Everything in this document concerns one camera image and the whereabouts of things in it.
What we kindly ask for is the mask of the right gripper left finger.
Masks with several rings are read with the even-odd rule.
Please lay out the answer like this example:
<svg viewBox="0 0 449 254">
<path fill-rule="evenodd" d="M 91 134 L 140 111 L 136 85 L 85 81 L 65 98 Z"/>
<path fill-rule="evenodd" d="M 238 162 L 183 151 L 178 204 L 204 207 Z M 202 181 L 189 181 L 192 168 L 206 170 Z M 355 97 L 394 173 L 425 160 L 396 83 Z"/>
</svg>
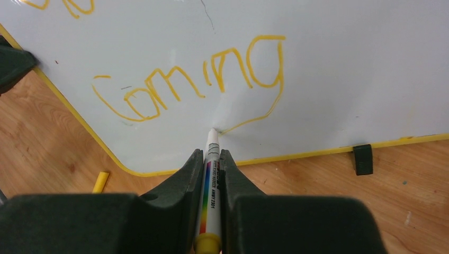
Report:
<svg viewBox="0 0 449 254">
<path fill-rule="evenodd" d="M 19 195 L 1 206 L 1 253 L 189 253 L 203 151 L 142 195 Z"/>
</svg>

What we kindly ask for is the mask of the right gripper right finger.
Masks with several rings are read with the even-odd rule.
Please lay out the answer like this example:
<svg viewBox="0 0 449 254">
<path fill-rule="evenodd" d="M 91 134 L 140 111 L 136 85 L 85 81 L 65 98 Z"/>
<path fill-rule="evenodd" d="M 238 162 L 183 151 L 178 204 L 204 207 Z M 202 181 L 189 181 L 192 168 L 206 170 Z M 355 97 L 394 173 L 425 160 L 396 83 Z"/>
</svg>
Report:
<svg viewBox="0 0 449 254">
<path fill-rule="evenodd" d="M 267 195 L 220 154 L 224 253 L 386 253 L 369 209 L 345 196 Z"/>
</svg>

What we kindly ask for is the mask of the white whiteboard marker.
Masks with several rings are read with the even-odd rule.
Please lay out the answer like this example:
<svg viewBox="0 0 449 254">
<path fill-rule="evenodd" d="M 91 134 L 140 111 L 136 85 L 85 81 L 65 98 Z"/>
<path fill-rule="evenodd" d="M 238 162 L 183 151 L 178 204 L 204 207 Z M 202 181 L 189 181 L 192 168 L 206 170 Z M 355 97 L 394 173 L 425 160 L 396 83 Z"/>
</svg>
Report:
<svg viewBox="0 0 449 254">
<path fill-rule="evenodd" d="M 220 146 L 218 132 L 208 133 L 204 152 L 203 182 L 194 238 L 195 253 L 220 253 L 222 250 Z"/>
</svg>

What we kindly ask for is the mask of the yellow marker cap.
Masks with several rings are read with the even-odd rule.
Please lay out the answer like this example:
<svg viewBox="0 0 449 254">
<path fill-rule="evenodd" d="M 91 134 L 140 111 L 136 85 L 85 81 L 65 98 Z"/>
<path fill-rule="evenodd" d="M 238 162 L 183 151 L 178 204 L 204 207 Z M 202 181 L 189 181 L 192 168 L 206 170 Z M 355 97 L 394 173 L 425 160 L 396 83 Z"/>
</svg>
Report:
<svg viewBox="0 0 449 254">
<path fill-rule="evenodd" d="M 104 188 L 108 181 L 109 175 L 110 175 L 110 173 L 107 171 L 99 172 L 96 182 L 94 184 L 92 193 L 97 194 L 97 193 L 102 193 L 104 191 Z"/>
</svg>

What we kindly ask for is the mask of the yellow-framed whiteboard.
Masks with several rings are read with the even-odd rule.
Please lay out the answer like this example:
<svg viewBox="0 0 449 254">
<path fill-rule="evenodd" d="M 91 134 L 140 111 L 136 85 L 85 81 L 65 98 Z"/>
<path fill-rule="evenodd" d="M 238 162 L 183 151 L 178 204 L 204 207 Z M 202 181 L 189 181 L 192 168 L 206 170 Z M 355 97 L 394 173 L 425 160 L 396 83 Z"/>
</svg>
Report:
<svg viewBox="0 0 449 254">
<path fill-rule="evenodd" d="M 213 128 L 242 164 L 448 137 L 448 1 L 1 1 L 1 34 L 135 175 Z"/>
</svg>

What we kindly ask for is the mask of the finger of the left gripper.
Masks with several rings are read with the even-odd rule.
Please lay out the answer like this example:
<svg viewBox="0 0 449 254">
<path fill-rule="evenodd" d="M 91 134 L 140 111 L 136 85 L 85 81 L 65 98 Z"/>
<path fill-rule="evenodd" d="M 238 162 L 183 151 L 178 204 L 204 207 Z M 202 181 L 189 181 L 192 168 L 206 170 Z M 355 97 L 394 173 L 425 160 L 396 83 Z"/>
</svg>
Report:
<svg viewBox="0 0 449 254">
<path fill-rule="evenodd" d="M 13 48 L 1 35 L 1 95 L 12 89 L 37 64 L 30 52 Z"/>
</svg>

